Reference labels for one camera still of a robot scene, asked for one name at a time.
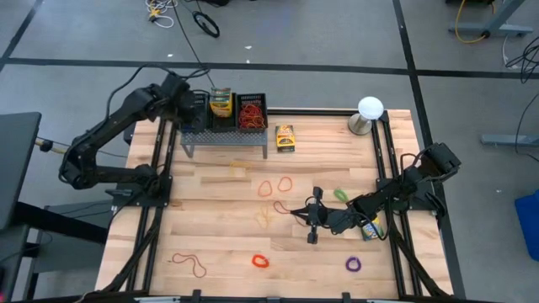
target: yellow box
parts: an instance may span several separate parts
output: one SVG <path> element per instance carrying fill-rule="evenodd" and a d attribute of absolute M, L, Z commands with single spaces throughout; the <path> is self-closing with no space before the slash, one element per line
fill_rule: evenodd
<path fill-rule="evenodd" d="M 228 118 L 232 115 L 232 106 L 232 90 L 230 88 L 211 89 L 210 108 L 214 115 Z"/>
<path fill-rule="evenodd" d="M 277 125 L 275 127 L 275 139 L 277 140 L 278 152 L 293 152 L 296 150 L 296 137 L 294 126 Z"/>

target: lamp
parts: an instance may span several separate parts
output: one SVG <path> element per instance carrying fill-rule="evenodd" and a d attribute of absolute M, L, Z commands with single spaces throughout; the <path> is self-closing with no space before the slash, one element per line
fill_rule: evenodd
<path fill-rule="evenodd" d="M 364 97 L 358 104 L 358 114 L 348 120 L 348 128 L 356 135 L 366 135 L 371 131 L 371 120 L 377 120 L 384 112 L 382 101 L 375 97 Z"/>

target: gray floor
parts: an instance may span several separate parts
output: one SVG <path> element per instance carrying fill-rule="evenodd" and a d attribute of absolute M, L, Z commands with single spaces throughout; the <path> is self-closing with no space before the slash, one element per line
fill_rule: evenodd
<path fill-rule="evenodd" d="M 33 0 L 0 0 L 0 53 L 6 49 Z M 45 0 L 12 58 L 101 61 L 195 61 L 177 26 L 160 29 L 146 20 L 143 1 Z M 418 69 L 514 72 L 503 67 L 503 39 L 462 45 L 447 32 L 457 7 L 442 0 L 401 0 Z M 204 5 L 220 25 L 214 40 L 195 27 L 183 9 L 185 28 L 202 61 L 406 68 L 391 0 L 232 0 L 224 8 Z M 539 3 L 527 1 L 510 20 L 535 26 Z M 490 9 L 469 7 L 462 21 L 486 20 Z M 535 36 L 510 39 L 509 57 Z M 92 66 L 6 65 L 0 72 L 0 114 L 40 111 L 40 136 L 69 143 L 104 116 L 109 92 L 134 69 Z M 265 92 L 269 106 L 355 107 L 359 98 L 377 96 L 389 109 L 411 109 L 419 120 L 408 76 L 346 72 L 214 70 L 214 82 L 239 92 Z M 143 71 L 124 91 L 162 81 L 160 71 Z M 190 81 L 208 88 L 207 79 Z M 514 200 L 537 186 L 536 165 L 511 148 L 479 144 L 482 133 L 512 134 L 538 81 L 421 77 L 430 128 L 463 161 L 446 185 L 457 256 L 467 297 L 506 302 L 537 301 L 539 263 L 530 259 L 516 217 Z M 523 132 L 533 133 L 539 109 L 532 107 Z M 126 155 L 116 138 L 105 148 Z M 56 179 L 60 157 L 35 150 L 21 200 L 62 205 L 106 199 L 104 187 L 76 191 Z M 124 159 L 99 156 L 107 165 Z M 43 275 L 37 297 L 81 294 L 93 288 L 96 268 Z M 63 286 L 70 281 L 69 287 Z"/>

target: blue bin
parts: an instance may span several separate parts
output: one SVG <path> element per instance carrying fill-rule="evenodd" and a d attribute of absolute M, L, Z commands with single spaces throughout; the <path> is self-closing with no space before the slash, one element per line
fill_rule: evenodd
<path fill-rule="evenodd" d="M 515 200 L 516 213 L 531 258 L 539 261 L 539 190 Z"/>

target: white ball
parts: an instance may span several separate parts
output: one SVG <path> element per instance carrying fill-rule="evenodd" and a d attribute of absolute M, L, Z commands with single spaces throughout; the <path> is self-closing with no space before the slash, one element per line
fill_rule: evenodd
<path fill-rule="evenodd" d="M 363 117 L 369 120 L 376 120 L 384 113 L 382 101 L 375 97 L 364 97 L 357 104 L 357 109 Z"/>

